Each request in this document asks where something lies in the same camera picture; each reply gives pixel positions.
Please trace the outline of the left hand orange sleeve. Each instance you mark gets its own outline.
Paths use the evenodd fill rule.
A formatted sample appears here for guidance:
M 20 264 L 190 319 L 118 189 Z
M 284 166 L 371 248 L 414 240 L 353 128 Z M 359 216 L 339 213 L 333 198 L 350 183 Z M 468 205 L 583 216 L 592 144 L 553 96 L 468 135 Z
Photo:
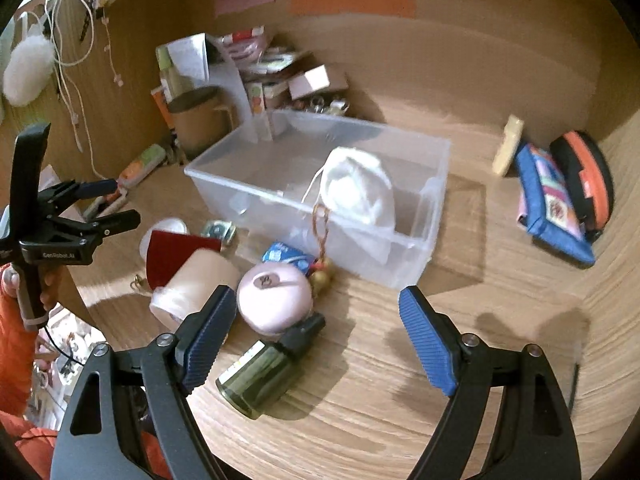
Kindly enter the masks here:
M 41 479 L 49 479 L 58 433 L 25 418 L 32 393 L 37 336 L 23 325 L 17 303 L 18 275 L 1 268 L 1 425 Z

